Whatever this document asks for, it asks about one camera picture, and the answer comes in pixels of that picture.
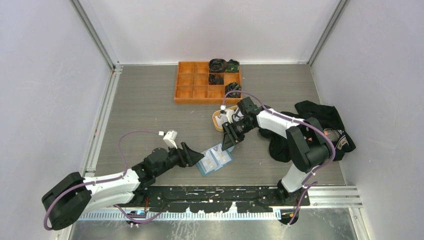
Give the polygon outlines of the white patterned card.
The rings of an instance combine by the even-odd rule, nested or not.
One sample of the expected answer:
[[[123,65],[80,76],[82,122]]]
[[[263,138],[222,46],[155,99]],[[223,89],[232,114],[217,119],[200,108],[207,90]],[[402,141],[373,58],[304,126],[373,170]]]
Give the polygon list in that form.
[[[222,150],[221,143],[214,146],[211,153],[219,166],[224,166],[233,160],[233,156],[228,150]]]

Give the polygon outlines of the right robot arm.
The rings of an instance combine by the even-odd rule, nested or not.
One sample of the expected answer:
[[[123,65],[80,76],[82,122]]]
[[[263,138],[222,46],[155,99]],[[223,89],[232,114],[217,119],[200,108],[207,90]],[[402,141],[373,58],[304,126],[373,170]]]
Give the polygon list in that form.
[[[292,165],[277,183],[276,193],[281,204],[291,205],[315,170],[334,159],[335,147],[313,117],[293,118],[271,108],[257,106],[250,97],[240,100],[237,107],[242,117],[222,124],[221,149],[225,151],[239,144],[245,139],[245,134],[255,128],[269,130],[285,138]]]

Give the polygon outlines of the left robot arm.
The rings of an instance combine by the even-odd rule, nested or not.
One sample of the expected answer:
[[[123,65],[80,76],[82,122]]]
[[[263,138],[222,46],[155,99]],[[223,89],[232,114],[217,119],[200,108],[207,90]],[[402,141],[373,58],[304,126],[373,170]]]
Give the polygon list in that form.
[[[146,200],[144,190],[157,177],[174,167],[192,167],[203,158],[203,153],[182,142],[177,148],[155,148],[142,162],[119,173],[83,177],[72,172],[41,198],[46,211],[44,228],[62,230],[86,213],[113,205],[141,206]]]

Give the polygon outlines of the blue leather card holder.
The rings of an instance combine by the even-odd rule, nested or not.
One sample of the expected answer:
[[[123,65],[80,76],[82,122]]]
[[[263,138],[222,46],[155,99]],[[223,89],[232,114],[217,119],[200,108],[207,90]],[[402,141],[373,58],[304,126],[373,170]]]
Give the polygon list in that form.
[[[222,150],[222,143],[219,143],[203,151],[203,158],[196,164],[201,175],[205,177],[231,163],[234,160],[233,149],[234,146]]]

